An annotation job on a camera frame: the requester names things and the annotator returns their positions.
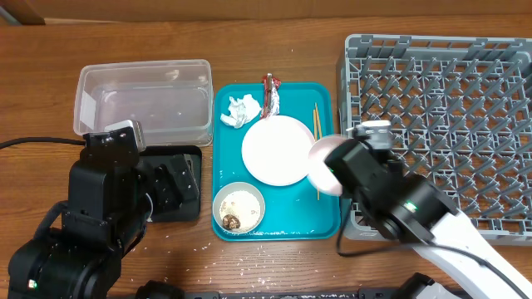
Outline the pink small bowl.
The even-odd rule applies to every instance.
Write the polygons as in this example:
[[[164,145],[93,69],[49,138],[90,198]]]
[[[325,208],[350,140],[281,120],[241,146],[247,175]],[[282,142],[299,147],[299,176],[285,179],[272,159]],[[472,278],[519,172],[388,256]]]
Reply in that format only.
[[[346,140],[347,138],[341,135],[328,135],[316,141],[308,152],[308,180],[323,194],[342,194],[342,185],[326,166],[325,159]]]

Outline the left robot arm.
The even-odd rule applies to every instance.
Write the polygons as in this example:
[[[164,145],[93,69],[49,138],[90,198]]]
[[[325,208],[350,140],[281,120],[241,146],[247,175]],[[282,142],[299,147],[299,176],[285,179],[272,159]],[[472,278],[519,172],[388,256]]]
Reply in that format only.
[[[80,144],[67,199],[8,264],[10,298],[105,298],[148,222],[199,215],[199,147],[149,146],[134,120],[87,133]]]

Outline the white round plate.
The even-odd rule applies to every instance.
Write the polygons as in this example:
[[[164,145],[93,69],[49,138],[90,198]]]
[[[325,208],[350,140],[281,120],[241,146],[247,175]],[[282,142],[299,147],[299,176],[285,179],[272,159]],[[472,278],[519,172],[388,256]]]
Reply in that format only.
[[[241,147],[244,166],[264,184],[296,184],[308,175],[308,153],[314,142],[313,133],[300,120],[270,116],[245,134]]]

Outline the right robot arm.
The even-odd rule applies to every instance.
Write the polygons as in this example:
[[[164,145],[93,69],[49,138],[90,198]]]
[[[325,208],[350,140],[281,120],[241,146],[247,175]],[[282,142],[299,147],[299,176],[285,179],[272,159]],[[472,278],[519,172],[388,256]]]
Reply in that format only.
[[[531,283],[480,235],[443,191],[419,174],[404,174],[388,149],[367,138],[346,140],[324,160],[365,220],[393,250],[414,250],[472,298],[529,298]]]

